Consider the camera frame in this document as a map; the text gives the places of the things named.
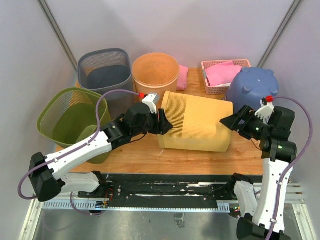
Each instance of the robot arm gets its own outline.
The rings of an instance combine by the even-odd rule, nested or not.
[[[76,166],[96,157],[111,152],[131,142],[140,134],[166,134],[173,128],[163,109],[157,112],[159,96],[150,93],[142,102],[132,105],[126,114],[109,122],[98,132],[94,141],[90,137],[64,150],[43,156],[41,152],[31,158],[29,169],[54,160],[54,162],[33,172],[29,179],[40,202],[53,199],[60,193],[85,191],[92,193],[105,183],[100,172],[69,173]]]
[[[295,113],[287,108],[273,107],[270,98],[262,101],[264,106],[258,111],[244,106],[238,113],[220,121],[227,128],[238,132],[240,136],[248,140],[254,138],[261,141],[263,180],[259,202],[256,200],[253,182],[243,179],[240,174],[233,176],[231,189],[237,196],[241,209],[237,237],[239,240],[263,240],[273,222],[275,226],[271,239],[289,240],[290,238],[284,235],[283,215],[286,189],[292,169],[281,183],[282,190],[276,221],[273,214],[276,207],[276,189],[281,174],[297,154],[296,144],[288,141]],[[268,124],[263,123],[270,114]]]

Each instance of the metal frame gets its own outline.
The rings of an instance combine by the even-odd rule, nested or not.
[[[314,226],[311,222],[310,215],[305,204],[292,205],[296,221],[303,240],[317,240]]]
[[[269,56],[271,55],[272,51],[276,47],[277,43],[279,42],[280,38],[282,37],[283,33],[285,32],[287,26],[289,25],[289,23],[293,19],[294,14],[297,12],[298,8],[300,7],[300,5],[302,4],[303,1],[304,0],[294,0],[293,1],[288,12],[286,13],[284,19],[282,20],[279,28],[275,32],[269,46],[265,50],[265,52],[264,52],[264,54],[258,64],[258,68],[263,68],[263,66],[266,64]]]
[[[261,183],[254,184],[254,190],[257,192],[261,189]],[[237,200],[218,200],[218,208],[209,209],[186,209],[186,208],[148,208],[148,207],[109,207],[107,209],[96,208],[96,203],[100,202],[101,198],[79,198],[77,193],[74,193],[73,203],[79,210],[98,210],[98,211],[129,211],[129,212],[172,212],[172,213],[230,213],[232,205],[238,205]],[[299,231],[303,240],[316,240],[316,234],[312,225],[307,206],[302,195],[300,185],[297,183],[289,183],[287,186],[286,204],[292,204]],[[55,199],[45,203],[39,202],[37,199],[32,200],[27,216],[25,218],[23,228],[20,233],[19,240],[33,239],[40,214],[42,210],[70,210],[70,194],[62,193]]]
[[[40,8],[42,9],[46,19],[48,20],[50,26],[52,27],[52,30],[54,31],[56,38],[60,42],[65,54],[69,58],[74,69],[77,71],[78,62],[75,59],[64,35],[62,34],[62,32],[57,24],[57,21],[56,21],[54,15],[52,14],[49,5],[47,4],[47,1],[46,0],[37,0],[37,2],[39,3]]]
[[[29,206],[28,212],[24,219],[24,223],[20,232],[19,240],[34,239],[34,235],[37,229],[38,221],[41,211],[43,209],[43,203],[37,199],[33,199]]]

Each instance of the pink cloth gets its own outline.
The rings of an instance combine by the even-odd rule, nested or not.
[[[186,66],[180,65],[180,74],[178,77],[178,83],[176,89],[178,91],[184,91],[187,88],[187,75],[189,69]]]
[[[226,61],[217,65],[208,67],[205,70],[210,87],[220,84],[229,84],[235,79],[241,71],[242,66],[234,65],[233,61]]]

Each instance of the bucket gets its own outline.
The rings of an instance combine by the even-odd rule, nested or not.
[[[170,55],[149,53],[139,57],[132,65],[135,88],[140,93],[157,93],[160,108],[165,92],[176,92],[180,67]]]
[[[101,95],[78,87],[59,92],[41,113],[37,129],[41,135],[63,148],[68,148],[97,130],[96,105]],[[107,101],[103,99],[98,108],[101,126],[111,121]],[[90,159],[101,164],[109,153]]]
[[[90,52],[78,62],[78,81],[82,88],[105,94],[115,89],[134,90],[128,54],[119,48]],[[112,119],[127,112],[135,103],[126,92],[113,92],[105,97]]]

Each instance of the wooden table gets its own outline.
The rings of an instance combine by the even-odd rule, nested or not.
[[[186,91],[189,94],[212,99],[222,99],[222,95],[206,95],[201,68],[190,68]],[[100,165],[83,163],[73,172],[102,173],[148,173],[148,174],[211,174],[262,175],[261,152],[253,143],[233,132],[227,152],[203,152],[165,149],[162,151],[156,135],[148,134],[137,141],[111,152],[109,158]]]

